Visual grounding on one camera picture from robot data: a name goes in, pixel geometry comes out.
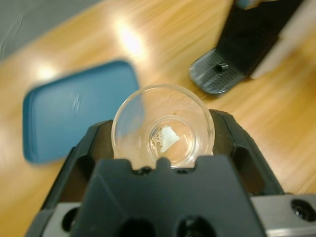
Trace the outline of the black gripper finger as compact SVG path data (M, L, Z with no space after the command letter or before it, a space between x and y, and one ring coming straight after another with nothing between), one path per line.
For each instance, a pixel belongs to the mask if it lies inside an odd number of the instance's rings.
M252 137L223 111L210 110L214 126L214 155L227 155L251 196L282 195L284 190Z
M25 236L42 236L57 205L81 202L96 163L101 159L114 158L112 124L112 120L106 120L92 125L71 149Z

